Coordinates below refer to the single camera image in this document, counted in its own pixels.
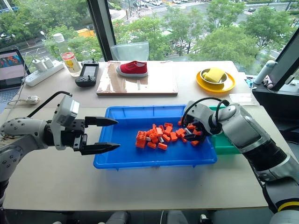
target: red canvas sneaker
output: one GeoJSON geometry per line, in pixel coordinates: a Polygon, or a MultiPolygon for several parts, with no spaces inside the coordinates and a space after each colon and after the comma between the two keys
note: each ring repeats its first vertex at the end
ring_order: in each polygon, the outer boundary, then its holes
{"type": "Polygon", "coordinates": [[[126,64],[117,66],[116,71],[121,76],[125,77],[146,77],[148,68],[146,62],[132,61],[126,64]]]}

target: keyboard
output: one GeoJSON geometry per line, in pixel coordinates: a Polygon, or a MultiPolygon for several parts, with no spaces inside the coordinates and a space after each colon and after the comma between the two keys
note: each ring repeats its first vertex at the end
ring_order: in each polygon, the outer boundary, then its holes
{"type": "Polygon", "coordinates": [[[5,103],[11,101],[14,96],[18,93],[19,89],[6,90],[0,92],[0,103],[5,103]]]}

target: laptop screen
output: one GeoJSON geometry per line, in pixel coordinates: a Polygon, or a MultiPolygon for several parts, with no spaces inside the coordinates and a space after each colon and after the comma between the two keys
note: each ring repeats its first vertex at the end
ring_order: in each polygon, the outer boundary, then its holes
{"type": "Polygon", "coordinates": [[[0,52],[0,90],[21,85],[24,61],[18,50],[0,52]]]}

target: blue plastic tray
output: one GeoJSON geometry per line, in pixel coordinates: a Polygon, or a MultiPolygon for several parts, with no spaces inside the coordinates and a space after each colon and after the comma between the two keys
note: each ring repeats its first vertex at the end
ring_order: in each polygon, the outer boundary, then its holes
{"type": "Polygon", "coordinates": [[[178,121],[183,116],[185,105],[165,106],[113,106],[106,111],[107,118],[119,123],[103,127],[100,142],[114,142],[121,146],[114,151],[98,154],[93,165],[98,169],[138,168],[158,166],[187,166],[211,164],[217,161],[215,149],[210,141],[197,146],[180,139],[167,143],[166,151],[146,146],[144,149],[135,146],[138,131],[148,131],[152,124],[173,123],[174,130],[179,129],[178,121]]]}

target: yellow plate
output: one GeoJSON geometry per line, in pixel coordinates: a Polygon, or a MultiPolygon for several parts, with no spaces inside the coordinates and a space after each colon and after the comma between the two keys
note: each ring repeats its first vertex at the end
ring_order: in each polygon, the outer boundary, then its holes
{"type": "Polygon", "coordinates": [[[227,75],[228,75],[228,79],[223,84],[220,84],[220,85],[206,83],[200,77],[200,72],[197,73],[196,81],[197,81],[198,85],[201,88],[203,88],[204,90],[207,90],[210,92],[227,92],[227,91],[230,91],[231,89],[233,89],[235,86],[235,79],[230,74],[227,73],[227,75]]]}

